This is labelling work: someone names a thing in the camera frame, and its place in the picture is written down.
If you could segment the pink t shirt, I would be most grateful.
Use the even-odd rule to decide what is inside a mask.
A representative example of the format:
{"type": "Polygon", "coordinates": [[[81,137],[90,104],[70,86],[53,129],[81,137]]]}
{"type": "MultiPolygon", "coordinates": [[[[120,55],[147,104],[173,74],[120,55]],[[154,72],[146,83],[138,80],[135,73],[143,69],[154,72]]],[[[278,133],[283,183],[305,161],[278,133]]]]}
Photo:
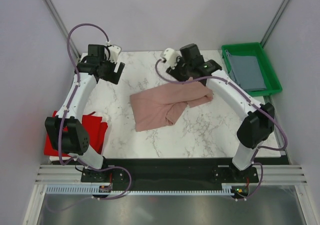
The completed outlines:
{"type": "Polygon", "coordinates": [[[194,108],[213,100],[213,91],[201,82],[166,83],[130,95],[135,130],[143,132],[173,126],[187,107],[194,108]]]}

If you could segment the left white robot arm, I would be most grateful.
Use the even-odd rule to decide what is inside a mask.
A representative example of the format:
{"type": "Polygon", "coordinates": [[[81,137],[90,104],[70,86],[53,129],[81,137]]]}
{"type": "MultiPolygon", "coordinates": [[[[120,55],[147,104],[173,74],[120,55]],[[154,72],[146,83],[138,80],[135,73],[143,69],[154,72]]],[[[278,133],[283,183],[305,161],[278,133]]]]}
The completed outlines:
{"type": "Polygon", "coordinates": [[[121,51],[120,46],[110,43],[88,45],[87,55],[75,66],[73,82],[62,107],[55,116],[45,120],[49,141],[58,152],[61,165],[75,160],[84,166],[83,183],[110,180],[106,159],[92,147],[82,119],[88,98],[100,80],[119,83],[125,67],[123,62],[118,62],[121,51]]]}

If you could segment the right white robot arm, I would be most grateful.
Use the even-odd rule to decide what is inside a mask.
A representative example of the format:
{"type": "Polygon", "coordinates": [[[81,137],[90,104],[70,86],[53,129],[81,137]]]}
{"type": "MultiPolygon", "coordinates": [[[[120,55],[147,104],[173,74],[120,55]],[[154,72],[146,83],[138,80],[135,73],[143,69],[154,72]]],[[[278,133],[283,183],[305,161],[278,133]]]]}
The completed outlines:
{"type": "Polygon", "coordinates": [[[259,103],[240,88],[214,60],[205,60],[194,43],[179,51],[165,49],[161,61],[168,64],[166,72],[178,83],[189,78],[205,85],[210,82],[213,90],[235,111],[241,121],[236,132],[239,145],[229,166],[229,176],[235,182],[245,179],[252,171],[254,159],[263,143],[274,132],[275,108],[269,102],[259,103]]]}

